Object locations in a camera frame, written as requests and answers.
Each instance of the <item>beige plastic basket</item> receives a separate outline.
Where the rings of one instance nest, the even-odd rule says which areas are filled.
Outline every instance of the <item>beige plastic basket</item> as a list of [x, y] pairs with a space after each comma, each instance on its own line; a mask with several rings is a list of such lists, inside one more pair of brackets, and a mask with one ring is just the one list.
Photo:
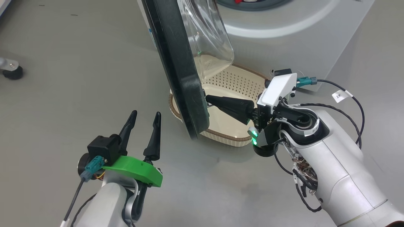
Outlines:
[[[250, 99], [255, 102], [258, 95], [264, 91], [264, 81], [264, 75], [232, 65], [213, 77], [203, 79], [201, 83], [206, 95]], [[171, 112], [181, 120], [171, 93], [168, 103]], [[248, 135], [247, 130], [250, 126], [254, 126], [252, 122], [246, 126], [217, 107], [209, 107], [208, 112], [210, 126], [201, 135], [234, 147], [242, 147], [251, 143], [251, 136]]]

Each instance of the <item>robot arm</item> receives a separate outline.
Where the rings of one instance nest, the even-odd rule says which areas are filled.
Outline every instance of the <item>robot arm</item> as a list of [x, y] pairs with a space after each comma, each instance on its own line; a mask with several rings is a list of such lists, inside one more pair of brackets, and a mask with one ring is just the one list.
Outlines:
[[256, 109], [240, 108], [249, 103], [241, 99], [221, 102], [220, 97], [207, 96], [206, 101], [236, 119], [243, 116], [254, 122], [255, 128], [248, 132], [258, 155], [275, 155], [277, 144], [284, 144], [294, 161], [289, 173], [302, 200], [308, 187], [321, 205], [312, 209], [305, 203], [311, 211], [324, 209], [343, 227], [404, 226], [404, 215], [380, 191], [363, 165], [363, 153], [337, 122], [326, 111], [287, 104], [300, 81], [291, 72], [275, 76], [259, 96]]
[[[91, 200], [91, 203], [75, 226], [134, 226], [142, 214], [147, 189], [161, 186], [162, 173], [159, 168], [153, 166], [153, 162], [160, 159], [161, 114], [160, 112], [156, 113], [153, 133], [148, 147], [143, 152], [145, 156], [143, 161], [127, 156], [126, 150], [136, 115], [136, 111], [131, 113], [119, 135], [98, 136], [94, 139], [87, 147], [88, 153], [81, 157], [78, 163], [78, 173], [82, 182], [100, 179], [103, 183], [101, 189], [88, 200]], [[67, 212], [61, 227], [68, 225], [67, 217], [70, 210]], [[73, 227], [78, 213], [74, 217], [71, 227]]]

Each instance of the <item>green 3d-printed part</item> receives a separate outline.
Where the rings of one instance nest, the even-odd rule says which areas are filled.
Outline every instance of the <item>green 3d-printed part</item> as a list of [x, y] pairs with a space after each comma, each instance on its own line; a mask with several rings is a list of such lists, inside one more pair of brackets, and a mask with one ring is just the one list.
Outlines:
[[163, 175], [151, 164], [130, 156], [120, 156], [112, 166], [103, 169], [113, 170], [154, 187], [161, 187]]

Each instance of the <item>blue connector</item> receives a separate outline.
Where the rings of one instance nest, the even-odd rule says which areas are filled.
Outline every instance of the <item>blue connector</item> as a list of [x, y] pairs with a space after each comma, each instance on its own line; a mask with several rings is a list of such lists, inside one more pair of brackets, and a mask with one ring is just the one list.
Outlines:
[[104, 166], [104, 158], [96, 156], [90, 163], [84, 168], [84, 172], [80, 174], [80, 178], [84, 178], [84, 182], [91, 180], [95, 172], [99, 171]]
[[317, 84], [317, 78], [316, 77], [309, 78], [308, 76], [306, 76], [297, 78], [296, 87], [300, 88], [303, 87], [304, 85], [314, 85], [314, 84]]

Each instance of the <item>caster wheel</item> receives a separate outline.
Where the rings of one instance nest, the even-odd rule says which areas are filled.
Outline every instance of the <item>caster wheel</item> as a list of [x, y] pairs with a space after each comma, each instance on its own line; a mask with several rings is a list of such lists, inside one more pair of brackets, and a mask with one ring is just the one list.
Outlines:
[[3, 75], [10, 80], [18, 80], [23, 77], [23, 68], [18, 66], [14, 71], [3, 70]]

